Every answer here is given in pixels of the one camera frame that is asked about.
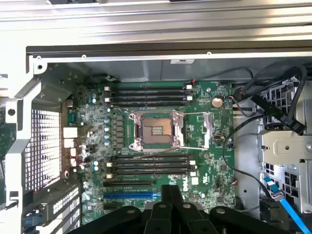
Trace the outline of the black RAM slot white latches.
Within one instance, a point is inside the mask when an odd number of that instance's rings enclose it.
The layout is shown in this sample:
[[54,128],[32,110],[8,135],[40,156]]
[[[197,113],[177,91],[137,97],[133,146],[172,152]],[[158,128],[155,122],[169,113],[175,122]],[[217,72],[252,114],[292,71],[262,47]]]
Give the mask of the black RAM slot white latches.
[[155,175],[190,175],[193,172],[190,171],[125,171],[125,172],[115,172],[107,173],[106,178],[113,178],[115,176],[155,176]]
[[105,97],[105,102],[112,101],[191,101],[193,96],[115,96]]
[[117,90],[117,91],[130,91],[130,90],[135,90],[135,91],[138,91],[138,90],[191,90],[193,89],[193,86],[190,85],[190,84],[187,84],[183,87],[150,87],[150,86],[141,86],[141,87],[121,87],[121,86],[118,86],[118,87],[110,87],[110,86],[105,86],[104,87],[104,91],[114,91],[114,90]]
[[195,160],[182,160],[182,161],[178,161],[178,160],[174,160],[174,161],[138,161],[138,160],[132,160],[132,161],[115,161],[115,162],[107,162],[106,165],[108,167],[113,167],[113,166],[117,166],[117,165],[196,165],[196,161]]

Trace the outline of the blue expansion slot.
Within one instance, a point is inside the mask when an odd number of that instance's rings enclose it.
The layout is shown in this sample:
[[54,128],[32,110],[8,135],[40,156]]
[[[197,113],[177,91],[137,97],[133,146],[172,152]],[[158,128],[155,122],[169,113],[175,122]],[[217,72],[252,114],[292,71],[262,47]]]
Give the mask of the blue expansion slot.
[[153,192],[124,192],[124,193],[105,193],[104,199],[132,199],[132,198],[156,198],[161,193]]

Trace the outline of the long black expansion slot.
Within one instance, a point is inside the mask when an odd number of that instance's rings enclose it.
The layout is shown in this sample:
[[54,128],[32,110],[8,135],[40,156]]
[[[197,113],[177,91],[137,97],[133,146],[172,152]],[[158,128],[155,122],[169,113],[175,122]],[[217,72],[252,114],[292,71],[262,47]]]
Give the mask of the long black expansion slot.
[[103,187],[152,187],[152,180],[114,180],[104,181]]

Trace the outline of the green motherboard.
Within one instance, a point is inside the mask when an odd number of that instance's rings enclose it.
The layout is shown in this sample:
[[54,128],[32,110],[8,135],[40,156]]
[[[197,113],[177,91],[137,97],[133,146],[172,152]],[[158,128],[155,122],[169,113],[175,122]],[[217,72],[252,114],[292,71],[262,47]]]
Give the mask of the green motherboard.
[[[173,107],[136,107],[125,108],[113,106],[111,102],[105,102],[106,97],[113,91],[104,91],[105,86],[110,87],[183,87],[187,84],[193,86],[193,93],[183,96],[193,96],[188,106]],[[71,159],[74,171],[78,174],[82,183],[81,194],[81,221],[87,224],[104,215],[111,213],[104,210],[104,203],[119,203],[123,206],[135,206],[144,209],[150,202],[159,202],[161,196],[156,198],[132,198],[132,199],[104,199],[105,193],[124,192],[153,192],[161,193],[162,185],[177,185],[182,198],[187,202],[197,202],[205,210],[209,211],[216,205],[233,206],[235,193],[233,186],[236,184],[234,171],[229,168],[229,163],[234,161],[233,145],[223,146],[226,136],[233,129],[233,108],[230,100],[231,87],[228,83],[210,81],[165,81],[165,82],[130,82],[118,81],[103,83],[79,84],[70,97],[72,104],[67,110],[67,124],[64,132],[74,128]],[[157,96],[177,96],[160,94]],[[211,100],[215,96],[221,96],[224,105],[214,108]],[[190,155],[189,159],[150,159],[146,161],[182,161],[195,160],[194,168],[188,170],[190,175],[133,175],[115,176],[106,178],[107,173],[125,171],[176,171],[176,170],[112,170],[107,162],[115,162],[112,157],[139,156],[150,153],[142,153],[131,150],[129,145],[134,142],[134,123],[129,119],[129,114],[145,110],[177,110],[183,113],[209,112],[212,126],[210,148],[207,151],[174,149],[169,151],[181,151]],[[184,146],[204,148],[203,114],[185,115]],[[159,166],[159,165],[117,165],[117,166]],[[103,187],[104,181],[114,180],[152,180],[152,187]]]

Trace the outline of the silver CPU socket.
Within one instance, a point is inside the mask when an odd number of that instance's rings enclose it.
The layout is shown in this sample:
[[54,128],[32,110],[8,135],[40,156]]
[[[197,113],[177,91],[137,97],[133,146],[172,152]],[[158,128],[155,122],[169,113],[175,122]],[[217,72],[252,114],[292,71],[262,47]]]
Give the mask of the silver CPU socket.
[[145,110],[129,114],[134,123],[131,150],[142,153],[165,152],[184,146],[185,114],[177,110]]

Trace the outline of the grey metal disk bay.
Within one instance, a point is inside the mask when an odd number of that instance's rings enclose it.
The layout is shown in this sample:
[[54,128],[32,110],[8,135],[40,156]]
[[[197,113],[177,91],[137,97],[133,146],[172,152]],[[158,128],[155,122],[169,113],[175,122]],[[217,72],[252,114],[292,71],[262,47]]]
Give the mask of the grey metal disk bay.
[[293,131],[260,131],[259,158],[264,172],[304,214],[312,214],[312,81],[297,104],[295,118],[306,124],[303,135]]

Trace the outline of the round coin cell battery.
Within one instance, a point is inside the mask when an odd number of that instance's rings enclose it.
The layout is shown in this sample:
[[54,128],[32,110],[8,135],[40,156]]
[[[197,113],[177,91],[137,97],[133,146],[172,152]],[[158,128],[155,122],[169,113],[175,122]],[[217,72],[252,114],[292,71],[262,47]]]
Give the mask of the round coin cell battery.
[[211,100],[211,105],[214,108],[221,108],[224,105],[223,97],[221,97],[221,96],[213,97],[212,100]]

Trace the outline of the blue card retainer clip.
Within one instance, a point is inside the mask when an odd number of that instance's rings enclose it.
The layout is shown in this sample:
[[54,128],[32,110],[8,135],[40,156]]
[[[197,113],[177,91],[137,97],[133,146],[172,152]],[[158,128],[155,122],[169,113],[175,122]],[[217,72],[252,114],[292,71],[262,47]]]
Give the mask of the blue card retainer clip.
[[43,222],[42,213],[30,213],[23,218],[23,226],[26,228],[39,226]]

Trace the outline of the black flat power connector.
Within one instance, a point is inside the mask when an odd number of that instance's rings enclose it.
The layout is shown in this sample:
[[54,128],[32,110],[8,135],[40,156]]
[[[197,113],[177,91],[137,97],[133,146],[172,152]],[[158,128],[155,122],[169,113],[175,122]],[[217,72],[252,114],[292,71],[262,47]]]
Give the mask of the black flat power connector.
[[267,102],[264,98],[255,95],[251,97],[251,101],[253,101],[256,105],[264,110],[267,115],[273,116],[281,124],[298,135],[303,135],[304,131],[307,129],[307,126],[303,123],[296,120],[294,117],[288,119],[287,115],[275,105]]

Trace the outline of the grey metal PC case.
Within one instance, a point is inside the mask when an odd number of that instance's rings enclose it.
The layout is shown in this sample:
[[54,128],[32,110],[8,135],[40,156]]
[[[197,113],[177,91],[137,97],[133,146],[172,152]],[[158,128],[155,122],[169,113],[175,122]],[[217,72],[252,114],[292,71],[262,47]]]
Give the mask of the grey metal PC case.
[[[291,130],[251,101],[258,95],[288,119],[295,118],[301,93],[312,81],[312,48],[286,42],[227,52],[181,43],[44,46],[27,48],[26,57],[27,73],[9,80],[21,89],[2,99],[0,111],[5,115],[6,192],[0,234],[67,234],[85,225],[82,183],[71,159],[76,131],[64,132],[70,97],[79,84],[192,80],[231,87],[233,129],[223,146],[234,147],[229,168],[236,178],[235,204],[214,207],[228,207],[266,222],[260,219],[259,202],[269,198],[287,211],[290,234],[312,234],[312,214],[295,208],[264,172],[259,158],[260,131]],[[207,214],[214,208],[205,211],[199,203],[189,203]],[[42,224],[24,227],[23,218],[30,213],[42,213]]]

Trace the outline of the green graphics card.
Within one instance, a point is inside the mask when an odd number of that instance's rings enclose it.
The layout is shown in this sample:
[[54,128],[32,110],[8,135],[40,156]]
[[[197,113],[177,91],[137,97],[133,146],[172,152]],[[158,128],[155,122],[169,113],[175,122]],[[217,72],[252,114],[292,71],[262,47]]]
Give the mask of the green graphics card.
[[5,115],[0,112],[0,180],[3,179],[3,154],[4,154]]

